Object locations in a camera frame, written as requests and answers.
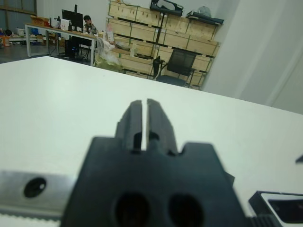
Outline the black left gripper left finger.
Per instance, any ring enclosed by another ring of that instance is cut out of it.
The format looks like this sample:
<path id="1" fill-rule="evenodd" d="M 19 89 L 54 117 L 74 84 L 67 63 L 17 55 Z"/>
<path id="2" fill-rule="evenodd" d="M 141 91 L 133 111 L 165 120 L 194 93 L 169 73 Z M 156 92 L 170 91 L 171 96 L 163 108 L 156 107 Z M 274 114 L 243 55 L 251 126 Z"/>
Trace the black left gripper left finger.
<path id="1" fill-rule="evenodd" d="M 117 123 L 115 138 L 121 139 L 127 150 L 141 150 L 143 135 L 142 101 L 130 103 Z"/>

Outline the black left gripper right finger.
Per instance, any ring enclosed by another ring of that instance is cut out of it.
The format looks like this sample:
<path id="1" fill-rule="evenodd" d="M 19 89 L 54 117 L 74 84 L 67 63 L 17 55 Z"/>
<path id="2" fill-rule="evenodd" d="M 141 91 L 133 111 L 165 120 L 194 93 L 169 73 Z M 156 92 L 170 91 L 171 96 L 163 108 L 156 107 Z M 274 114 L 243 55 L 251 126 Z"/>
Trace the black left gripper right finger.
<path id="1" fill-rule="evenodd" d="M 178 149 L 172 124 L 161 104 L 147 99 L 147 149 L 155 149 L 169 156 L 177 156 Z"/>

